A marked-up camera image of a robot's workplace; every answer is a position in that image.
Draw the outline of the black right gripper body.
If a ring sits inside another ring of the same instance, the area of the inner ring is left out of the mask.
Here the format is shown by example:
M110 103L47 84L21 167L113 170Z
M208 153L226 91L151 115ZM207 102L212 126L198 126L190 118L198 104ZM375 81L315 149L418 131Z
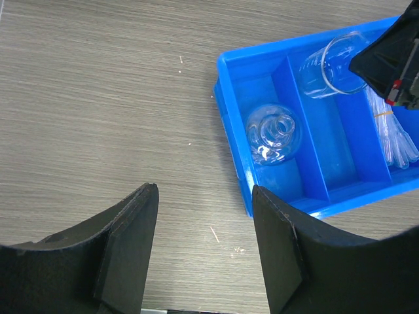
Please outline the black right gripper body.
M402 72L386 98L386 103L391 106L404 107L407 110L418 110L418 39L413 41L412 50L406 62L403 64Z

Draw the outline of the clear glass beaker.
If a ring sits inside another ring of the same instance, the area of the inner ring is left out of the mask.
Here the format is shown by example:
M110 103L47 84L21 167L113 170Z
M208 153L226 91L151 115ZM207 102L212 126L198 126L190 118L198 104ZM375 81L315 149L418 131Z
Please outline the clear glass beaker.
M352 95L365 89L365 81L352 73L349 66L370 43L359 31L332 39L308 56L299 67L297 81L300 91L313 99L322 99L337 94Z

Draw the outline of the bundle of plastic pipettes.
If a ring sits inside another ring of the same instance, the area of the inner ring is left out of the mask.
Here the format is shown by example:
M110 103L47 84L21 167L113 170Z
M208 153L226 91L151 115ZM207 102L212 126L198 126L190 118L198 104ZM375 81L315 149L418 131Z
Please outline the bundle of plastic pipettes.
M394 115L388 105L371 87L365 93L373 112L373 118L388 166L400 169L409 168L411 163L418 161L418 149L410 135Z

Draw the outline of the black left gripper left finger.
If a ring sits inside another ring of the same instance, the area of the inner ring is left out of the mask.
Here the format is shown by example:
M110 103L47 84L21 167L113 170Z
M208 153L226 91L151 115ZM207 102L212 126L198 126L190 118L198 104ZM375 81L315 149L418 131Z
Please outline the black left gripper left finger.
M1 247L2 313L139 313L158 213L146 183L39 242Z

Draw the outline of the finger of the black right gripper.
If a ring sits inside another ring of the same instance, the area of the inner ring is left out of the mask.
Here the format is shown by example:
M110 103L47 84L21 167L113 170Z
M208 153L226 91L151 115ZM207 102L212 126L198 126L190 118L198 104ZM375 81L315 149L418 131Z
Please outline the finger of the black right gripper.
M355 56L349 70L361 77L380 97L387 98L415 39L418 39L418 1L412 1L389 29Z

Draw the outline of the blue divided plastic bin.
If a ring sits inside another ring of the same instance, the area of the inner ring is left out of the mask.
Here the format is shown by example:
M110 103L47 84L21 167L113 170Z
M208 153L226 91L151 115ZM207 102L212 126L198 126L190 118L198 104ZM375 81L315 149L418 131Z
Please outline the blue divided plastic bin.
M225 52L217 60L214 94L246 213L263 186L316 218L325 218L418 188L418 164L387 166L363 92L312 99L299 92L299 66L350 27ZM289 161L256 164L246 138L248 115L262 105L290 108L302 143Z

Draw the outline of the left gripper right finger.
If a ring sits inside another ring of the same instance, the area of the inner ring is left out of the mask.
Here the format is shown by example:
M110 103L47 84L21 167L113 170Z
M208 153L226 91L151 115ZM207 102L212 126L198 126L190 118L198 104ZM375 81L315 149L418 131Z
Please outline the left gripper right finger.
M382 240L335 228L253 187L271 313L417 313L418 228Z

